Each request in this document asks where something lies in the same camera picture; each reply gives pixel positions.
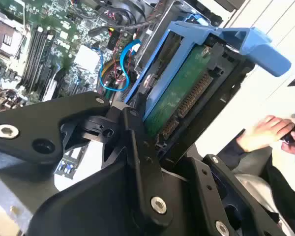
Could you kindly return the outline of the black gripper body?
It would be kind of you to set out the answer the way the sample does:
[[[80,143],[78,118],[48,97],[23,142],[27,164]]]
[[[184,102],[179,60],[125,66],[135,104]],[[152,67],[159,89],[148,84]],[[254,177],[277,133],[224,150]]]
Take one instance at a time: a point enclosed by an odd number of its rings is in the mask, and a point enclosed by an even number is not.
[[[163,171],[147,147],[124,149],[115,163],[49,198],[29,236],[200,236],[190,183]]]

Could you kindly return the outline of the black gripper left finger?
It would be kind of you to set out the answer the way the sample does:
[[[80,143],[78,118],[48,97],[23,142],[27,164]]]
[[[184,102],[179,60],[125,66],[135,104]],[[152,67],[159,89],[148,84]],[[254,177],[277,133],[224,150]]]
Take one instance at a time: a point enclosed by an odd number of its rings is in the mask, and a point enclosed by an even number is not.
[[[111,107],[103,96],[86,92],[0,112],[0,172],[40,180],[65,151],[95,137],[108,147],[103,169],[126,148],[154,151],[136,110]]]

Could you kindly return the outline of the person's right hand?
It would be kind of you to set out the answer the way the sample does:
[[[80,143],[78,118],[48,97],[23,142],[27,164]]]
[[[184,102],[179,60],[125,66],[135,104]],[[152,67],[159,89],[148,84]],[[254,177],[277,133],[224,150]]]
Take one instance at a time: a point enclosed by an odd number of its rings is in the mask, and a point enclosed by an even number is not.
[[[236,142],[245,152],[252,152],[279,141],[294,127],[295,124],[290,119],[269,115],[245,130],[236,138]]]

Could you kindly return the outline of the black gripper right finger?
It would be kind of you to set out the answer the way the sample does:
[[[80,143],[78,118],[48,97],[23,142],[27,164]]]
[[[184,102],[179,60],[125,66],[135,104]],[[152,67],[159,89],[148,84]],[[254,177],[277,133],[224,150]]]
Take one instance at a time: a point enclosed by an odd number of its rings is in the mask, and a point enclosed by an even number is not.
[[[192,208],[205,236],[282,236],[284,232],[215,155],[185,157],[180,174],[190,183]]]

